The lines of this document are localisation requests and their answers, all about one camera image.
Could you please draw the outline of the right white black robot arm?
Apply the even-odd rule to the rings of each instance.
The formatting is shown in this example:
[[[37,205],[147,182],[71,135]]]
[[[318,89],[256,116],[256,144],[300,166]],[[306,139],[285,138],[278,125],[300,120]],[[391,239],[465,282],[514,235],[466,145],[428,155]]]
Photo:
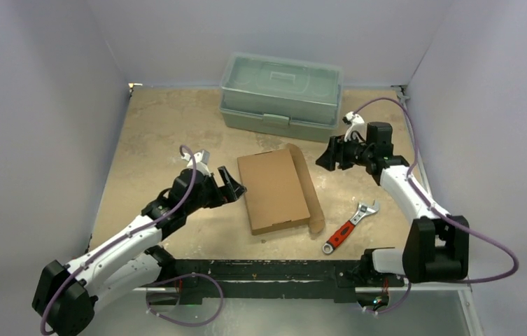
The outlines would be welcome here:
[[[361,257],[360,278],[375,285],[386,274],[404,276],[413,284],[463,280],[468,275],[468,221],[452,216],[417,186],[411,166],[393,152],[393,128],[371,122],[366,136],[331,136],[316,164],[330,172],[363,166],[399,206],[410,224],[402,250],[367,249]]]

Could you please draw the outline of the brown cardboard box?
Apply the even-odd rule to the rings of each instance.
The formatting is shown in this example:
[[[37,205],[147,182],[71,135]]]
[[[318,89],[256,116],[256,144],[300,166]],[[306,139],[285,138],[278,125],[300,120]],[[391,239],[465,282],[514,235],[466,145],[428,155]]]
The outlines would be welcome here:
[[[252,235],[306,226],[325,229],[325,216],[302,150],[284,148],[237,158]]]

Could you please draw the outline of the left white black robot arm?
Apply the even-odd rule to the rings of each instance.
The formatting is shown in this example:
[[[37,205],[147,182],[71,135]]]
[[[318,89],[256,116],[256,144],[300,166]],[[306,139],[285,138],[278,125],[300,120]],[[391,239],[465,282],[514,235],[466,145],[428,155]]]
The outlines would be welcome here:
[[[185,225],[190,214],[235,202],[246,192],[225,167],[218,171],[222,186],[212,174],[184,169],[122,232],[65,265],[47,264],[32,302],[41,334],[77,335],[94,316],[95,292],[107,277]]]

